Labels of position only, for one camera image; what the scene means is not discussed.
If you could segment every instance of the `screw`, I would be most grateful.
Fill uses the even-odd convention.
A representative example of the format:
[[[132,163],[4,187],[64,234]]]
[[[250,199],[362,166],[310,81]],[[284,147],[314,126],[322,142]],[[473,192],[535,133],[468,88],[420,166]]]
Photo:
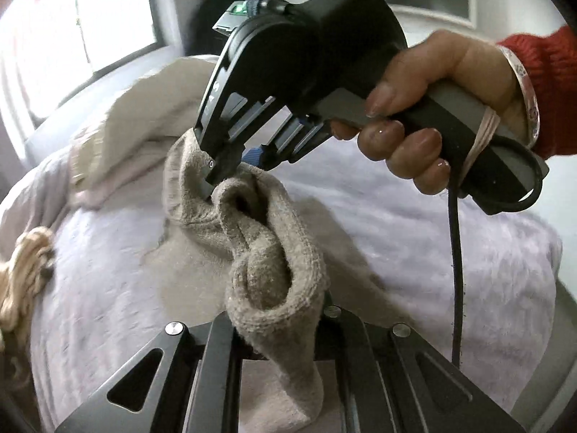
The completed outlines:
[[[167,324],[166,327],[164,328],[164,331],[168,335],[178,335],[183,330],[184,330],[184,326],[182,325],[181,322],[171,322],[171,323]]]
[[[327,306],[323,312],[326,317],[331,319],[337,319],[340,316],[339,306]]]
[[[411,328],[407,324],[395,324],[393,326],[393,334],[399,338],[407,338],[411,335]]]

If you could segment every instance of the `black bracket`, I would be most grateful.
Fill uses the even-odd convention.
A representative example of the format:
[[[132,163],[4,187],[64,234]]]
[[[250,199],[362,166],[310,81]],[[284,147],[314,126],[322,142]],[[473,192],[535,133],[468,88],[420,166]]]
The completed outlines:
[[[57,433],[238,431],[242,361],[263,360],[226,313],[168,324]],[[324,309],[316,360],[333,360],[342,433],[521,433],[524,429],[406,324]]]

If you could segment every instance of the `beige sock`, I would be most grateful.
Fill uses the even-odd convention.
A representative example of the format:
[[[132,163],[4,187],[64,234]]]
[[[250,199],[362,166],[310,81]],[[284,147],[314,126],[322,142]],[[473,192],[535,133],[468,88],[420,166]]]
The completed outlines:
[[[281,183],[241,164],[212,203],[200,198],[200,171],[210,158],[189,130],[170,151],[164,174],[169,219],[197,245],[233,258],[224,303],[239,334],[268,358],[276,376],[266,396],[244,403],[250,432],[296,431],[322,407],[314,335],[328,278],[318,248]]]

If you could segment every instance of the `hand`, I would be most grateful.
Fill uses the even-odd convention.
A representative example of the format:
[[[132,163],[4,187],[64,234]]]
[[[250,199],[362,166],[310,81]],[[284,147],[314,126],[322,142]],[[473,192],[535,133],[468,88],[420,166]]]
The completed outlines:
[[[394,114],[415,104],[428,86],[451,78],[493,108],[511,131],[527,141],[523,95],[511,66],[494,45],[446,30],[397,54],[380,83],[366,100],[366,114],[374,121],[358,131],[338,120],[331,122],[333,135],[351,140],[370,160],[386,160],[390,171],[413,179],[423,194],[435,195],[446,188],[450,165],[439,158],[441,134],[426,128],[405,137]]]

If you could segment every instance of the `white blanket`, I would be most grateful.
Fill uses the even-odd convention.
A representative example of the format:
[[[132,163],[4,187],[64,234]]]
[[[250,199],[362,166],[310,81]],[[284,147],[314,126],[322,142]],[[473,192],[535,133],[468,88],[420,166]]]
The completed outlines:
[[[158,102],[151,96],[139,101]],[[155,145],[147,145],[150,153]],[[156,146],[162,157],[165,142]],[[134,160],[134,145],[123,159],[135,151]],[[27,226],[55,223],[65,209],[68,160],[68,151],[54,155],[3,202],[0,253]],[[68,213],[58,229],[56,274],[36,302],[31,334],[48,431],[194,304],[186,282],[174,280],[170,269],[159,274],[146,266],[146,252],[163,231],[162,165],[140,174],[100,209]],[[354,143],[336,140],[275,174],[325,250],[338,302],[370,322],[407,320],[449,356],[453,286],[446,197],[420,195],[384,165],[366,160]],[[549,339],[561,243],[529,213],[486,217],[465,200],[460,217],[463,371],[510,411]]]

